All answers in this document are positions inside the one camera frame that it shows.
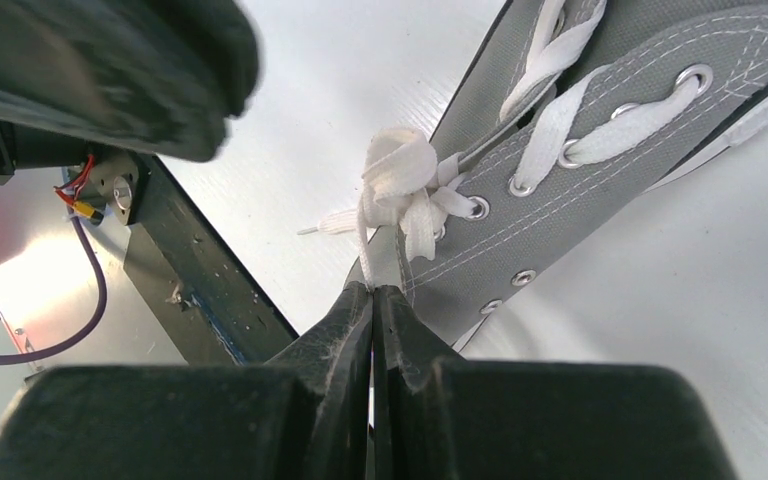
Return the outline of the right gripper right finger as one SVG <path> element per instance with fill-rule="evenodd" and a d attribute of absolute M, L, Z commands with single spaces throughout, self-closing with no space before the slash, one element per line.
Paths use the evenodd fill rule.
<path fill-rule="evenodd" d="M 650 365 L 468 360 L 372 300 L 380 479 L 733 479 L 696 391 Z"/>

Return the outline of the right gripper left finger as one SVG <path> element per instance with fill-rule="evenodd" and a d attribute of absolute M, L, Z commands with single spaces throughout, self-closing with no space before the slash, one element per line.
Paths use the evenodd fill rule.
<path fill-rule="evenodd" d="M 369 301 L 347 284 L 263 364 L 48 371 L 0 427 L 0 479 L 362 479 Z"/>

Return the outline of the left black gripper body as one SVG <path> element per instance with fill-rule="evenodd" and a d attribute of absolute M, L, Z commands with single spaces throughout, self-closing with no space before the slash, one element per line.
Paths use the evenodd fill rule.
<path fill-rule="evenodd" d="M 0 1 L 0 120 L 212 160 L 260 76 L 234 1 Z"/>

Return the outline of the grey canvas sneaker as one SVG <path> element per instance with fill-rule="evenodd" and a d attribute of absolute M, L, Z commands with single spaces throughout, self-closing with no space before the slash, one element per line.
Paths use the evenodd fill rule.
<path fill-rule="evenodd" d="M 435 132 L 371 140 L 349 280 L 455 343 L 639 194 L 768 121 L 768 1 L 508 1 Z"/>

